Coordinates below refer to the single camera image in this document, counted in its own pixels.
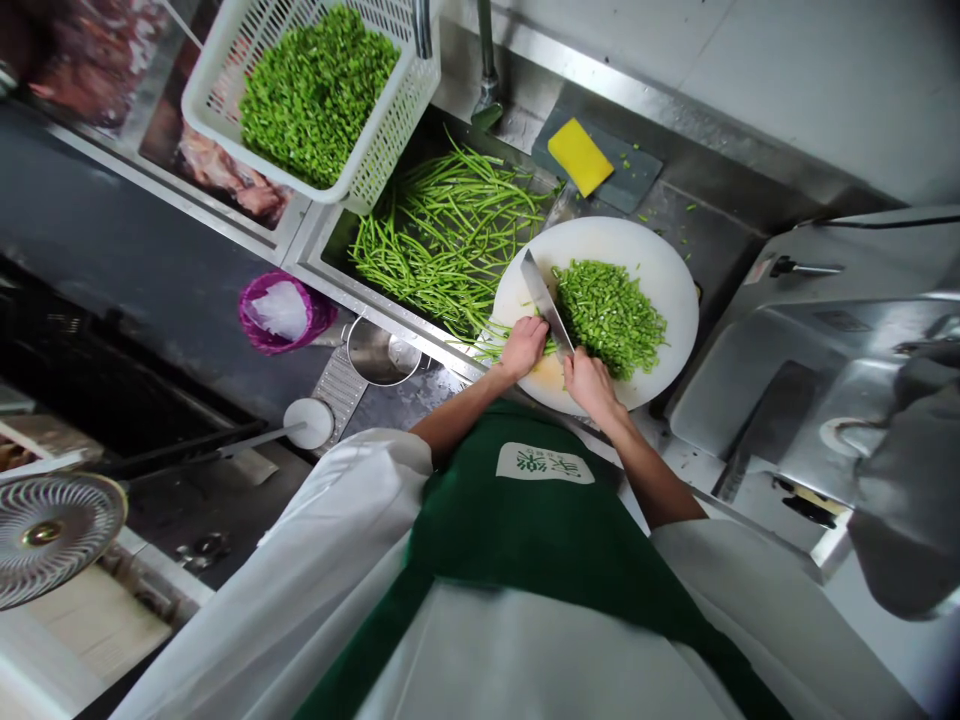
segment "chef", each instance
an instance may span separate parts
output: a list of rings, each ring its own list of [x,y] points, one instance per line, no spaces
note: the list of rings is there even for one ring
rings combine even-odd
[[[317,464],[115,718],[904,718],[904,689],[795,560],[707,519],[582,348],[566,387],[610,466],[500,396],[500,362],[409,432]]]

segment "tray of meat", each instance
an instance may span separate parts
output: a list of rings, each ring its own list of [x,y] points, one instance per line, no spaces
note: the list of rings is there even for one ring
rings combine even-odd
[[[215,17],[215,6],[201,4],[193,31],[205,37]],[[199,50],[192,43],[181,46],[137,152],[257,224],[275,230],[294,191],[232,158],[183,121],[180,97],[198,57]]]
[[[30,77],[40,100],[112,137],[172,22],[157,0],[57,0],[45,20],[52,52]]]
[[[226,192],[249,215],[271,230],[277,226],[293,190],[267,180],[235,160],[220,145],[184,123],[180,155],[186,172],[208,190]]]

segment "hand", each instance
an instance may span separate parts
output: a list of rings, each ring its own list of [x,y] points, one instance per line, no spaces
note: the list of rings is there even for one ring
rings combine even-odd
[[[547,344],[549,329],[550,326],[543,318],[522,317],[517,320],[500,355],[500,365],[512,382],[533,370],[533,366],[540,360]]]
[[[626,413],[626,408],[617,400],[613,391],[613,380],[610,379],[607,366],[599,358],[587,355],[587,351],[582,347],[578,347],[573,355],[564,358],[563,378],[570,397],[587,412],[601,430],[610,422],[616,421],[618,415]]]

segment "green apron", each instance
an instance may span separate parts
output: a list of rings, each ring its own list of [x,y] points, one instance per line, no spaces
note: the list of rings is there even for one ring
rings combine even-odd
[[[427,481],[404,569],[296,720],[353,718],[434,582],[514,588],[620,618],[693,648],[747,718],[788,718],[700,613],[606,475],[568,430],[513,403],[491,406]]]

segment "faucet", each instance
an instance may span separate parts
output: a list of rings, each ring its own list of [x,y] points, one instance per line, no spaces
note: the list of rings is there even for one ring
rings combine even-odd
[[[503,117],[500,102],[500,76],[493,60],[493,24],[490,0],[477,0],[477,22],[480,25],[480,56],[483,74],[480,77],[480,99],[470,115],[470,124],[480,130],[489,130]],[[433,57],[433,40],[430,37],[430,0],[414,0],[413,30],[417,57],[429,60]]]

